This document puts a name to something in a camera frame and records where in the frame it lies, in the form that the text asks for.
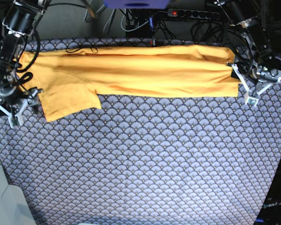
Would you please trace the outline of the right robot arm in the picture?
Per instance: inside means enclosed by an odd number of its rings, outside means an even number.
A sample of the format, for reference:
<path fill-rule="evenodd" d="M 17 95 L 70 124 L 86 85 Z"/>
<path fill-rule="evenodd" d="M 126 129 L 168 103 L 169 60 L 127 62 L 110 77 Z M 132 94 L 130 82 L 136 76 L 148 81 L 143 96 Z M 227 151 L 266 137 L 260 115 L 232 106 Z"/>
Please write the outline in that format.
<path fill-rule="evenodd" d="M 37 109 L 38 94 L 42 89 L 26 89 L 33 74 L 28 69 L 40 52 L 40 37 L 36 27 L 50 5 L 49 0 L 15 0 L 8 10 L 2 25 L 8 33 L 0 44 L 0 114 L 6 115 L 11 128 L 21 126 L 26 108 Z M 37 48 L 32 61 L 23 68 L 20 57 L 29 37 L 34 36 Z"/>

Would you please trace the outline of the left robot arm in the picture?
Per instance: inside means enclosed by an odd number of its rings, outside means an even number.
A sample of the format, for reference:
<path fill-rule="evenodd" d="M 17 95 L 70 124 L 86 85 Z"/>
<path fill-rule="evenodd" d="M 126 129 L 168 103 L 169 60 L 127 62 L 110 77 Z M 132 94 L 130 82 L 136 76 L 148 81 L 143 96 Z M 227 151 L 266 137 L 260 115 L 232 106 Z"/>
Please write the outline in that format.
<path fill-rule="evenodd" d="M 229 64 L 245 89 L 244 101 L 256 106 L 261 95 L 281 82 L 281 60 L 270 43 L 269 35 L 263 26 L 263 13 L 254 0 L 216 0 L 231 26 L 242 29 L 241 37 L 248 48 L 245 59 L 234 47 L 237 60 Z"/>

